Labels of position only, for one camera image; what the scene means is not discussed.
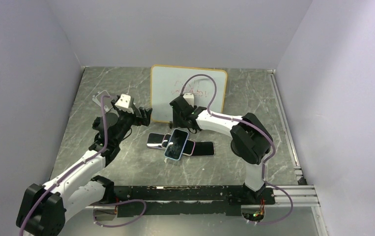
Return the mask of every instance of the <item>gray marble table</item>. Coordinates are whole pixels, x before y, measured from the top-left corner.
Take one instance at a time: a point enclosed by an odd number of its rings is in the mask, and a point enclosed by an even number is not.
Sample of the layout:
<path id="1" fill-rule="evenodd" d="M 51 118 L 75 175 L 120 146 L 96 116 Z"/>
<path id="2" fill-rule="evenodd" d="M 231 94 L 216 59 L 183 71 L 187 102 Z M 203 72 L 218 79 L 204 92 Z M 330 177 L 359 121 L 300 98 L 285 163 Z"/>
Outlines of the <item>gray marble table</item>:
<path id="1" fill-rule="evenodd" d="M 279 185 L 297 184 L 287 134 L 268 73 L 255 69 L 222 69 L 228 73 L 223 113 L 256 114 L 277 146 L 276 156 L 268 162 L 267 180 Z M 92 96 L 103 90 L 111 95 L 129 94 L 137 106 L 150 107 L 150 68 L 85 69 L 52 177 L 82 157 L 93 142 L 96 131 L 91 125 L 100 116 L 100 107 L 92 101 Z M 99 174 L 114 181 L 115 185 L 236 185 L 244 182 L 244 161 L 232 153 L 229 137 L 211 131 L 191 134 L 192 140 L 214 142 L 215 156 L 171 161 L 166 160 L 163 151 L 146 148 L 151 132 L 165 134 L 171 130 L 167 124 L 153 122 L 149 127 L 133 127 L 132 135 L 121 143 L 118 156 Z"/>

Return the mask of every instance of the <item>smartphone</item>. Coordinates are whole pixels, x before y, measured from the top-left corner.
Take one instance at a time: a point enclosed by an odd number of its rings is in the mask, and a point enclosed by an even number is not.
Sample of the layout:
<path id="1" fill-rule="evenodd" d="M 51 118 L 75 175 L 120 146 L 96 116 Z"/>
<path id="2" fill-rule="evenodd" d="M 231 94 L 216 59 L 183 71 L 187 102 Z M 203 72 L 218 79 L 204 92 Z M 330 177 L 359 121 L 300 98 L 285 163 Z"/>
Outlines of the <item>smartphone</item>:
<path id="1" fill-rule="evenodd" d="M 196 142 L 191 156 L 214 156 L 215 145 L 213 142 Z"/>
<path id="2" fill-rule="evenodd" d="M 147 140 L 147 148 L 164 149 L 162 146 L 164 134 L 150 133 Z"/>
<path id="3" fill-rule="evenodd" d="M 169 139 L 171 136 L 172 136 L 171 134 L 164 135 L 163 143 L 161 144 L 163 148 L 167 147 L 167 144 L 169 143 Z M 195 149 L 195 146 L 196 146 L 195 141 L 187 140 L 186 145 L 184 146 L 184 149 L 183 149 L 183 155 L 191 156 L 193 154 L 193 150 Z"/>
<path id="4" fill-rule="evenodd" d="M 164 156 L 171 160 L 180 160 L 188 138 L 188 132 L 181 129 L 173 130 L 172 136 L 170 137 L 166 150 L 164 151 Z"/>

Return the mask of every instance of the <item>white enclosure wall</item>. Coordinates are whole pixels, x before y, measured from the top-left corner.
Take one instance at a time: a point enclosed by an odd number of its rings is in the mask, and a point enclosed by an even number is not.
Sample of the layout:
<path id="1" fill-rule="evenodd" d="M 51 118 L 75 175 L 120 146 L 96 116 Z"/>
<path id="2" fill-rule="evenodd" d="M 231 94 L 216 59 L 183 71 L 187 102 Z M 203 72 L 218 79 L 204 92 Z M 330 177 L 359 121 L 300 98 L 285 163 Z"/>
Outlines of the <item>white enclosure wall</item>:
<path id="1" fill-rule="evenodd" d="M 0 236 L 56 160 L 80 65 L 44 0 L 0 0 Z"/>
<path id="2" fill-rule="evenodd" d="M 375 0 L 314 0 L 276 78 L 330 235 L 375 235 Z"/>
<path id="3" fill-rule="evenodd" d="M 48 0 L 82 65 L 273 69 L 312 0 Z"/>

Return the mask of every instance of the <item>purple cable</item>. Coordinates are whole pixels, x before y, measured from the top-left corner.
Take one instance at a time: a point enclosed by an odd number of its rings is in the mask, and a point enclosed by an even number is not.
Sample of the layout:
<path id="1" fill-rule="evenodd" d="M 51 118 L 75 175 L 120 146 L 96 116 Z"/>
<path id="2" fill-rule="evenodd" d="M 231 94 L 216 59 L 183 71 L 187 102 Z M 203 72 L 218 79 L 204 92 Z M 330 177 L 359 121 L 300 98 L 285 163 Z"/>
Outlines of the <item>purple cable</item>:
<path id="1" fill-rule="evenodd" d="M 144 200 L 141 200 L 141 199 L 132 199 L 132 200 L 127 200 L 125 202 L 120 202 L 120 203 L 111 203 L 111 204 L 101 204 L 101 205 L 99 205 L 99 206 L 118 206 L 118 205 L 123 205 L 123 204 L 128 204 L 128 203 L 134 203 L 134 202 L 143 203 L 144 204 L 144 209 L 143 209 L 143 211 L 141 212 L 141 214 L 137 218 L 135 218 L 135 219 L 133 219 L 131 221 L 128 221 L 128 222 L 120 224 L 120 225 L 104 225 L 104 224 L 101 224 L 101 223 L 99 223 L 99 222 L 96 221 L 95 211 L 93 211 L 93 222 L 96 225 L 101 226 L 101 227 L 105 227 L 105 228 L 118 228 L 118 227 L 122 227 L 122 226 L 129 225 L 131 223 L 134 223 L 135 221 L 139 220 L 142 215 L 144 215 L 145 210 L 147 209 L 147 204 L 145 203 Z"/>
<path id="2" fill-rule="evenodd" d="M 194 76 L 190 77 L 190 78 L 184 83 L 183 87 L 181 88 L 181 92 L 180 92 L 180 95 L 181 95 L 181 96 L 183 96 L 184 89 L 186 88 L 186 86 L 187 86 L 187 84 L 189 83 L 189 81 L 191 81 L 194 77 L 197 77 L 197 76 L 205 76 L 205 77 L 209 78 L 209 79 L 213 82 L 213 86 L 215 87 L 215 92 L 213 93 L 212 99 L 210 100 L 210 102 L 209 102 L 209 104 L 208 104 L 208 106 L 207 106 L 207 112 L 209 113 L 210 116 L 212 116 L 212 117 L 216 117 L 216 118 L 220 118 L 220 119 L 233 120 L 233 121 L 237 121 L 237 122 L 243 123 L 243 124 L 245 124 L 245 125 L 248 125 L 249 127 L 251 127 L 251 128 L 253 128 L 253 129 L 255 129 L 256 131 L 258 131 L 261 135 L 263 135 L 263 136 L 267 139 L 267 141 L 270 143 L 271 147 L 273 148 L 273 151 L 272 151 L 272 153 L 271 153 L 266 159 L 264 159 L 264 160 L 262 161 L 262 171 L 261 171 L 261 175 L 262 175 L 262 176 L 261 176 L 261 177 L 262 177 L 262 180 L 264 181 L 264 183 L 265 183 L 266 185 L 271 186 L 271 187 L 274 187 L 275 189 L 278 189 L 278 190 L 282 191 L 282 192 L 288 197 L 288 199 L 290 200 L 290 210 L 287 212 L 286 215 L 284 215 L 283 217 L 280 217 L 280 218 L 277 219 L 277 220 L 273 220 L 273 221 L 269 221 L 269 222 L 259 222 L 258 224 L 259 224 L 259 225 L 269 225 L 269 224 L 274 224 L 274 223 L 277 223 L 277 222 L 280 222 L 280 221 L 286 219 L 286 218 L 287 218 L 287 217 L 293 212 L 293 200 L 291 199 L 290 194 L 288 194 L 284 189 L 282 189 L 282 188 L 280 188 L 280 187 L 278 187 L 278 186 L 276 186 L 276 185 L 274 185 L 274 184 L 271 184 L 271 183 L 269 183 L 269 182 L 267 182 L 267 181 L 264 180 L 264 179 L 265 179 L 265 164 L 266 164 L 266 162 L 267 162 L 269 159 L 271 159 L 271 158 L 276 154 L 276 147 L 275 147 L 273 141 L 271 140 L 271 138 L 269 138 L 269 136 L 268 136 L 265 132 L 263 132 L 261 129 L 259 129 L 259 128 L 256 127 L 255 125 L 253 125 L 253 124 L 251 124 L 251 123 L 249 123 L 249 122 L 247 122 L 247 121 L 245 121 L 245 120 L 236 119 L 236 118 L 231 119 L 230 117 L 225 117 L 225 116 L 221 116 L 221 115 L 213 114 L 213 113 L 210 111 L 210 105 L 212 104 L 213 100 L 214 100 L 215 97 L 216 97 L 217 87 L 216 87 L 216 82 L 215 82 L 215 80 L 214 80 L 212 77 L 210 77 L 210 76 L 208 76 L 208 75 L 206 75 L 206 74 L 197 74 L 197 75 L 194 75 Z"/>
<path id="3" fill-rule="evenodd" d="M 105 97 L 111 97 L 109 95 L 102 95 L 101 98 L 100 98 L 100 105 L 101 105 L 101 111 L 102 111 L 102 121 L 103 121 L 103 130 L 104 130 L 104 136 L 105 136 L 105 140 L 104 140 L 104 145 L 103 145 L 103 148 L 100 149 L 97 153 L 95 153 L 93 156 L 89 157 L 88 159 L 86 159 L 85 162 L 88 162 L 94 158 L 97 157 L 97 155 L 103 153 L 105 150 L 106 150 L 106 147 L 108 146 L 108 127 L 107 127 L 107 123 L 106 123 L 106 116 L 105 116 L 105 106 L 104 106 L 104 102 L 103 102 L 103 99 Z M 57 184 L 63 182 L 69 175 L 71 175 L 76 169 L 78 169 L 79 167 L 81 167 L 82 165 L 85 164 L 85 162 L 81 161 L 79 162 L 78 164 L 76 164 L 75 166 L 73 166 L 72 168 L 70 168 L 70 170 L 68 170 L 65 174 L 63 174 L 63 176 L 61 176 L 58 180 L 57 180 Z M 31 210 L 29 210 L 28 214 L 26 215 L 24 221 L 22 222 L 22 225 L 20 227 L 20 230 L 19 230 L 19 236 L 23 236 L 24 235 L 24 230 L 25 230 L 25 225 L 27 225 L 27 222 L 29 221 L 29 219 L 31 218 L 31 215 L 34 213 L 35 209 L 37 209 L 38 205 L 43 201 L 43 199 L 47 196 L 47 194 L 49 192 L 51 192 L 54 188 L 56 187 L 56 184 L 53 184 L 52 186 L 50 186 L 42 195 L 41 197 L 35 202 L 35 204 L 32 206 Z M 143 215 L 143 213 L 145 212 L 145 207 L 146 205 L 144 205 L 144 210 L 142 212 L 142 214 L 139 216 L 141 217 Z"/>

